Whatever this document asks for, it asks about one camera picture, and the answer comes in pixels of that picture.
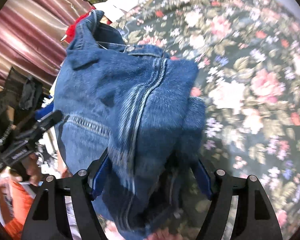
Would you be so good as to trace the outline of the person's left hand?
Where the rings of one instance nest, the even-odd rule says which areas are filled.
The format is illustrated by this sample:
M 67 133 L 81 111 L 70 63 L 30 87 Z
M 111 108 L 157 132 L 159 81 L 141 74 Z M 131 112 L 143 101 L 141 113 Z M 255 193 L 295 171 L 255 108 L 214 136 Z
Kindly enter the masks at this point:
M 17 183 L 28 181 L 30 184 L 34 186 L 38 186 L 39 182 L 41 181 L 43 174 L 41 172 L 40 167 L 37 164 L 38 156 L 34 153 L 31 153 L 27 156 L 27 158 L 23 159 L 21 162 L 22 165 L 25 167 L 26 174 L 29 176 L 27 180 L 24 180 L 20 174 L 18 174 L 17 171 L 10 169 L 9 174 L 12 181 L 15 181 Z

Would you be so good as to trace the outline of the orange sleeve forearm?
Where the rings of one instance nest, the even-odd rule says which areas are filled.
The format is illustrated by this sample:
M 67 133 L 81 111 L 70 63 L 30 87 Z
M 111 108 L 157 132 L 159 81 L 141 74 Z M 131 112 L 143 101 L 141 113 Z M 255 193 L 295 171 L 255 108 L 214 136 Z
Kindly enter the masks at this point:
M 0 178 L 0 186 L 5 184 L 11 189 L 14 217 L 4 228 L 13 240 L 20 240 L 33 198 L 22 185 L 11 178 Z

